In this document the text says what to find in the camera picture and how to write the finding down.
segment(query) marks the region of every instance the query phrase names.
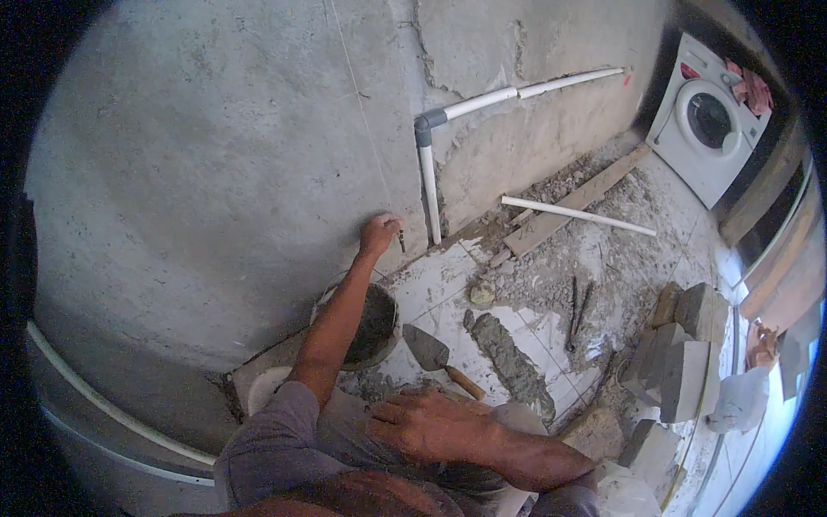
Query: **red cloth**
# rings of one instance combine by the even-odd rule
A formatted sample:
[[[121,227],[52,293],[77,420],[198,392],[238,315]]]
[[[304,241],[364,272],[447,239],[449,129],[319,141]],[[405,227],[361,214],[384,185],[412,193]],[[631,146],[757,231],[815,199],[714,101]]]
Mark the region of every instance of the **red cloth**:
[[[742,72],[741,67],[729,59],[726,60],[726,69],[743,77],[743,81],[732,87],[732,94],[738,104],[746,102],[749,111],[756,117],[774,108],[770,87],[760,75],[747,69]]]

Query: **washing machine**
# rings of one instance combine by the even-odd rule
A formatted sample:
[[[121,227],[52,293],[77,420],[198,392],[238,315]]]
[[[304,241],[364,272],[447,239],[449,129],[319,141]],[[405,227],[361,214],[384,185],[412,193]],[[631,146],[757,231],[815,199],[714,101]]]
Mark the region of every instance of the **washing machine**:
[[[724,60],[684,34],[667,92],[646,142],[712,208],[735,180],[767,128],[740,106],[732,86],[741,81]]]

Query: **bucket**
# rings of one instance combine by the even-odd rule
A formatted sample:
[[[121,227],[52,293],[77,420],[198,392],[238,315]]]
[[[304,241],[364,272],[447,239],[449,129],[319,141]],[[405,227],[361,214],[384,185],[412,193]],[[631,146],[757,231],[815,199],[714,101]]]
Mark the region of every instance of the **bucket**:
[[[310,324],[324,310],[327,302],[336,292],[336,286],[322,296],[313,306]],[[402,337],[399,321],[399,305],[396,298],[379,284],[369,284],[365,297],[365,308],[356,336],[345,355],[342,371],[357,371],[381,363],[396,348]]]

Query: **trowel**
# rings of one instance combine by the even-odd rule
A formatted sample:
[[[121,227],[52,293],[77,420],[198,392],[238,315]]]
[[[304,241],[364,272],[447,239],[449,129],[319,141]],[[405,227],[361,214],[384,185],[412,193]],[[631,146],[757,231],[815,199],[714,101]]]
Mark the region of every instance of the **trowel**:
[[[460,385],[475,399],[483,400],[485,398],[485,391],[482,388],[466,377],[464,373],[448,365],[448,356],[451,351],[448,350],[445,343],[407,323],[402,326],[402,337],[405,338],[408,348],[410,348],[411,353],[416,357],[423,370],[445,370],[452,381]]]

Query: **washing machine door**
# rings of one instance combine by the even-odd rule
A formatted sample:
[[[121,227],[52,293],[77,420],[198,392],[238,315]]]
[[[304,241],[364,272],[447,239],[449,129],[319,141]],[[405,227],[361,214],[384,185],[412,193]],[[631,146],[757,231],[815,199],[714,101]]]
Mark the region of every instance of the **washing machine door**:
[[[687,81],[675,101],[681,134],[711,160],[727,160],[744,145],[737,107],[720,86],[703,79]]]

